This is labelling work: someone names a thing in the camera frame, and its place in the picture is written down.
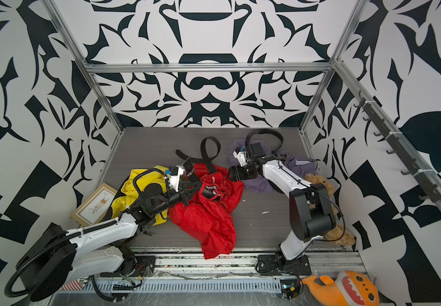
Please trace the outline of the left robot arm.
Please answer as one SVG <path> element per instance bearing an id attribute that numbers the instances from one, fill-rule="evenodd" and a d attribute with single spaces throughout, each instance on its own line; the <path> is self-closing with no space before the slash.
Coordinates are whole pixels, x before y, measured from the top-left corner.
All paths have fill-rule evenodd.
<path id="1" fill-rule="evenodd" d="M 136 256 L 127 240 L 145 233 L 166 209 L 187 203 L 201 189 L 201 182 L 180 181 L 165 195 L 148 189 L 118 217 L 79 229 L 53 226 L 18 261 L 6 283 L 9 298 L 27 295 L 32 302 L 53 295 L 63 285 L 100 273 L 129 275 Z"/>

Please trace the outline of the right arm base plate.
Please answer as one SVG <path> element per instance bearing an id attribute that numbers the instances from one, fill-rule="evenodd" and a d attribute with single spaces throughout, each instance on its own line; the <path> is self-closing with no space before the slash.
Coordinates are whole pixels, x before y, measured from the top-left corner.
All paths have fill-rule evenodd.
<path id="1" fill-rule="evenodd" d="M 255 264 L 255 271 L 262 276 L 312 274 L 312 269 L 306 255 L 294 260 L 286 260 L 281 252 L 259 255 Z"/>

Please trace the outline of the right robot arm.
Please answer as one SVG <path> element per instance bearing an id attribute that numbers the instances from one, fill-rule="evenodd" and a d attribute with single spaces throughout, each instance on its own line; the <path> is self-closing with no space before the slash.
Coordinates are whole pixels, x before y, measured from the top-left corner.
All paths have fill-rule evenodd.
<path id="1" fill-rule="evenodd" d="M 261 176 L 288 197 L 291 232 L 279 246 L 286 261 L 297 259 L 314 241 L 323 240 L 336 228 L 333 204 L 324 184 L 301 178 L 279 157 L 267 155 L 260 143 L 237 147 L 232 156 L 238 164 L 229 169 L 229 179 L 246 181 Z"/>

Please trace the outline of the yellow trousers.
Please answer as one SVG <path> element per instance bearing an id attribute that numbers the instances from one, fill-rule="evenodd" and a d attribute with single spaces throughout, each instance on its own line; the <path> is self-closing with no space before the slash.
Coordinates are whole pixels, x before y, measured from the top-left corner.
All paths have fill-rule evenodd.
<path id="1" fill-rule="evenodd" d="M 146 169 L 133 169 L 129 175 L 129 178 L 123 183 L 120 191 L 116 194 L 116 199 L 111 204 L 112 216 L 111 218 L 117 218 L 119 214 L 133 204 L 138 198 L 138 191 L 133 185 L 133 179 L 138 175 L 146 172 Z M 164 176 L 158 172 L 152 172 L 146 174 L 136 181 L 136 185 L 140 191 L 145 191 L 145 188 L 151 184 L 157 184 L 161 186 L 162 192 L 166 192 L 166 182 Z"/>

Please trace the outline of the red trousers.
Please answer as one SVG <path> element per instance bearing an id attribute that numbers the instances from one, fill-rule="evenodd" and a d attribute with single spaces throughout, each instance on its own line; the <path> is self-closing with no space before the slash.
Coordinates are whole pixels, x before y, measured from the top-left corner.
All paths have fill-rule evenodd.
<path id="1" fill-rule="evenodd" d="M 243 182 L 228 179 L 228 170 L 215 166 L 211 172 L 206 164 L 195 164 L 194 173 L 202 182 L 188 204 L 179 203 L 170 209 L 169 217 L 201 243 L 206 260 L 220 254 L 230 254 L 237 242 L 237 232 L 231 213 L 243 195 Z"/>

